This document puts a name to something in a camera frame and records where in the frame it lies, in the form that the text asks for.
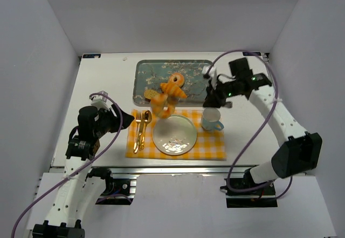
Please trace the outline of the curled orange croissant roll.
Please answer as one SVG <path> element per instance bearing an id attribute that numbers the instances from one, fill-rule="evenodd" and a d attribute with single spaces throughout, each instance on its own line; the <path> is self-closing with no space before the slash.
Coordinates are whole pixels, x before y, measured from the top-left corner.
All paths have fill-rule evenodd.
<path id="1" fill-rule="evenodd" d="M 160 93 L 150 100 L 153 114 L 161 119 L 169 118 L 175 112 L 175 105 L 168 102 L 168 95 Z"/>

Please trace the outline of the silver metal tongs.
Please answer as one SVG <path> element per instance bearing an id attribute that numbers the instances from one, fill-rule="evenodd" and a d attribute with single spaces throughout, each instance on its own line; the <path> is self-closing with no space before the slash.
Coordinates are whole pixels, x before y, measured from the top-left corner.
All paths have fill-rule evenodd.
<path id="1" fill-rule="evenodd" d="M 168 102 L 172 103 L 176 107 L 214 107 L 214 108 L 232 108 L 233 104 L 231 101 L 226 101 L 224 106 L 220 106 L 217 104 L 212 104 L 208 101 L 201 100 L 201 101 L 189 101 L 185 99 L 177 99 L 177 98 L 168 98 Z"/>

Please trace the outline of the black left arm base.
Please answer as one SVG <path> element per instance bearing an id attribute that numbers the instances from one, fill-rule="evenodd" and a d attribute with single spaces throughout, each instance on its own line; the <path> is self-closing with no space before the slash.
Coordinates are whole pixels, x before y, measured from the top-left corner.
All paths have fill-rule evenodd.
<path id="1" fill-rule="evenodd" d="M 108 168 L 94 168 L 86 177 L 95 185 L 100 180 L 100 187 L 103 189 L 99 195 L 96 205 L 130 205 L 133 202 L 136 178 L 128 174 L 115 174 Z"/>

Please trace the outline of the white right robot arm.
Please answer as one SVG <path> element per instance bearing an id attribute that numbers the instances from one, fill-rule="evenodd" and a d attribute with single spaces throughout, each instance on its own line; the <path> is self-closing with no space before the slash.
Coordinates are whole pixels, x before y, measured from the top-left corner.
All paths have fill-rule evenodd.
<path id="1" fill-rule="evenodd" d="M 273 131 L 279 149 L 273 157 L 258 166 L 247 169 L 242 186 L 235 193 L 245 193 L 264 187 L 270 181 L 284 179 L 315 169 L 318 165 L 322 138 L 318 133 L 309 133 L 290 114 L 272 81 L 264 73 L 253 73 L 247 58 L 229 62 L 232 80 L 222 82 L 213 66 L 203 67 L 202 74 L 208 79 L 204 107 L 220 108 L 226 99 L 245 96 L 264 117 L 264 125 Z"/>

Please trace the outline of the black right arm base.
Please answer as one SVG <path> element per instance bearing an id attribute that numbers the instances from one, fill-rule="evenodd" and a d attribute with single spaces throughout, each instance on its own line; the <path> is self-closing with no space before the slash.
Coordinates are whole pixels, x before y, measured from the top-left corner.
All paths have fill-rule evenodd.
<path id="1" fill-rule="evenodd" d="M 250 177 L 250 169 L 244 172 L 241 178 L 230 178 L 230 185 L 233 189 L 248 189 L 258 187 Z M 220 191 L 225 193 L 227 208 L 275 208 L 278 206 L 274 184 L 270 183 L 264 188 L 249 192 L 236 193 L 228 186 L 220 186 Z"/>

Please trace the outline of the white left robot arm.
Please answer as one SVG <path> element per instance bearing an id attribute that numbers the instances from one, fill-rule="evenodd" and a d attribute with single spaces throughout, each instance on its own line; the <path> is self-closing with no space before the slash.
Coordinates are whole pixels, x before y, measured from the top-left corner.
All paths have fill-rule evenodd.
<path id="1" fill-rule="evenodd" d="M 85 106 L 79 110 L 78 124 L 70 132 L 64 166 L 64 183 L 44 222 L 36 224 L 33 237 L 85 237 L 85 216 L 107 189 L 111 172 L 92 169 L 92 160 L 107 133 L 128 128 L 134 117 L 115 105 Z"/>

